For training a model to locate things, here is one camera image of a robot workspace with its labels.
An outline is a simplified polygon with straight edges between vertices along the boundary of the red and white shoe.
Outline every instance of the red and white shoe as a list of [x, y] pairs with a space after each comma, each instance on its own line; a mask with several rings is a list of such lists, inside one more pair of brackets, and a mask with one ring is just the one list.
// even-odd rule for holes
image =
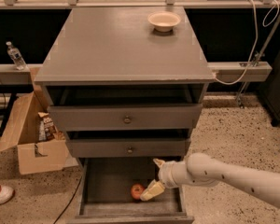
[[9, 201], [15, 194], [15, 190], [11, 187], [0, 185], [0, 204]]

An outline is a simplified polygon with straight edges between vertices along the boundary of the drawer knob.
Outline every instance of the drawer knob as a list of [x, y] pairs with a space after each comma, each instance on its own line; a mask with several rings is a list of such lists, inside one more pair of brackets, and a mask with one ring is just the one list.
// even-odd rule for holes
[[126, 124], [129, 124], [129, 123], [131, 123], [132, 121], [131, 121], [131, 118], [130, 118], [130, 117], [126, 116], [126, 117], [124, 118], [123, 122], [126, 123]]
[[132, 147], [128, 147], [128, 153], [133, 153], [133, 148]]

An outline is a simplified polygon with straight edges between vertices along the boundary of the plastic bottle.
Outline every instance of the plastic bottle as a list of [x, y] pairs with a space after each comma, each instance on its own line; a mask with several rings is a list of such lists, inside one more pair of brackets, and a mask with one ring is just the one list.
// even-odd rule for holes
[[14, 64], [16, 64], [16, 68], [18, 70], [23, 70], [24, 68], [26, 68], [27, 64], [22, 58], [19, 49], [15, 48], [10, 41], [7, 42], [7, 53]]

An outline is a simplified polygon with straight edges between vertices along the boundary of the terrazzo floor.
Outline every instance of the terrazzo floor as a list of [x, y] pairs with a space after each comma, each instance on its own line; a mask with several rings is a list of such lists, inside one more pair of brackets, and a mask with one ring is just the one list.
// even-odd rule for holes
[[[271, 117], [256, 95], [245, 95], [243, 102], [245, 108], [241, 109], [233, 95], [208, 94], [189, 154], [203, 152], [227, 163], [280, 173], [280, 126], [271, 126]], [[16, 149], [0, 153], [0, 184], [16, 190], [10, 202], [0, 205], [0, 224], [54, 223], [72, 198], [81, 175], [78, 167], [20, 175]], [[186, 209], [194, 216], [194, 224], [280, 223], [279, 209], [224, 183], [184, 190]], [[56, 223], [74, 218], [77, 196]]]

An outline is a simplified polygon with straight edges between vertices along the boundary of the open cardboard box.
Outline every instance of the open cardboard box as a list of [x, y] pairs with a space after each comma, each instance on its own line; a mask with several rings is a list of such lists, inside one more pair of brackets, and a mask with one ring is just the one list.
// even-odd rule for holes
[[46, 112], [46, 110], [34, 92], [15, 101], [0, 139], [0, 152], [17, 147], [22, 175], [77, 166], [77, 160], [71, 157], [65, 140], [37, 143], [40, 121], [38, 112]]
[[38, 73], [39, 67], [33, 67], [33, 68], [30, 68], [29, 70], [30, 70], [30, 77], [31, 77], [31, 80], [32, 80], [32, 85], [34, 86], [35, 96], [38, 99], [40, 105], [43, 107], [43, 109], [47, 110], [49, 105], [48, 105], [47, 99], [45, 97], [45, 94], [42, 91], [41, 86], [36, 85], [34, 83], [34, 80], [35, 80], [35, 77]]

